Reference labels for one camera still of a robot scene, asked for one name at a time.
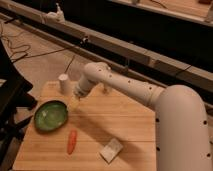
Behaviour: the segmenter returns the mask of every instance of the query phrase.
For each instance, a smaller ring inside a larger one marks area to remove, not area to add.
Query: orange carrot
[[[76,139],[77,139],[77,131],[76,130],[70,131],[67,144],[67,153],[69,155],[72,154],[73,150],[75,149]]]

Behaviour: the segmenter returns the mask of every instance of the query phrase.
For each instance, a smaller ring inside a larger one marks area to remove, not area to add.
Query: white cup
[[[67,96],[71,95],[72,85],[71,85],[69,76],[67,74],[61,74],[59,75],[58,79],[59,79],[61,94],[67,95]]]

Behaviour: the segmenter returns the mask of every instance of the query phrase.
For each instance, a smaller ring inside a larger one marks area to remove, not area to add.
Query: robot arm
[[[157,171],[212,171],[205,107],[191,88],[166,89],[113,72],[105,63],[89,63],[74,89],[81,98],[105,83],[156,112]]]
[[[74,94],[79,98],[85,97],[99,82],[115,88],[152,110],[164,90],[162,87],[117,74],[106,63],[99,62],[89,63],[84,67],[84,74],[76,85]]]

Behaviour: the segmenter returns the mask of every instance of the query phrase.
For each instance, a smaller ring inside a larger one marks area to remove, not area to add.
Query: cable
[[[51,52],[45,52],[45,53],[41,53],[41,54],[38,54],[38,55],[32,55],[32,56],[26,56],[26,57],[16,58],[16,59],[13,59],[13,63],[16,63],[16,62],[18,62],[19,60],[22,60],[22,59],[36,58],[36,57],[41,57],[41,56],[45,56],[45,55],[49,55],[49,54],[61,52],[61,51],[64,51],[64,50],[73,49],[76,46],[77,45],[73,45],[72,47],[67,47],[67,48],[63,48],[63,49],[59,49],[59,50],[55,50],[55,51],[51,51]]]
[[[0,38],[4,41],[6,41],[7,43],[7,47],[9,48],[9,50],[11,51],[11,55],[10,55],[10,58],[12,58],[14,55],[17,55],[17,54],[22,54],[24,53],[24,55],[22,55],[21,57],[23,56],[26,56],[28,55],[27,51],[30,50],[31,46],[29,44],[23,44],[23,45],[20,45],[20,46],[16,46],[14,47],[13,46],[13,42],[9,39],[9,37],[19,37],[20,35],[22,35],[24,33],[23,32],[20,32],[18,35],[4,35],[4,27],[3,27],[3,24],[2,22],[1,23],[1,32],[0,32]]]
[[[168,9],[168,8],[167,8],[164,4],[162,4],[161,2],[158,2],[158,1],[156,1],[156,0],[149,0],[149,1],[154,2],[154,3],[156,3],[156,4],[159,4],[161,7],[165,8],[165,9]]]
[[[82,41],[80,41],[79,45],[77,46],[77,47],[78,47],[77,50],[79,51],[79,50],[81,49],[81,46],[82,46],[84,43],[86,43],[86,42],[88,42],[88,38],[83,38]],[[73,54],[72,59],[70,60],[69,64],[67,65],[67,67],[66,67],[66,69],[65,69],[65,71],[64,71],[65,74],[68,72],[70,65],[71,65],[71,64],[73,63],[73,61],[75,60],[75,56],[76,56],[76,52]]]
[[[186,72],[186,71],[187,71],[188,69],[190,69],[191,67],[192,67],[192,65],[189,65],[187,68],[178,71],[178,72],[174,75],[174,77],[177,78],[178,75],[180,75],[180,74],[183,73],[183,72]]]

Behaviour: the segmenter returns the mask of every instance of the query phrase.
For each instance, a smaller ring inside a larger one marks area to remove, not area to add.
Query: white block
[[[109,164],[122,150],[123,145],[116,139],[113,138],[111,141],[100,151],[100,155]]]

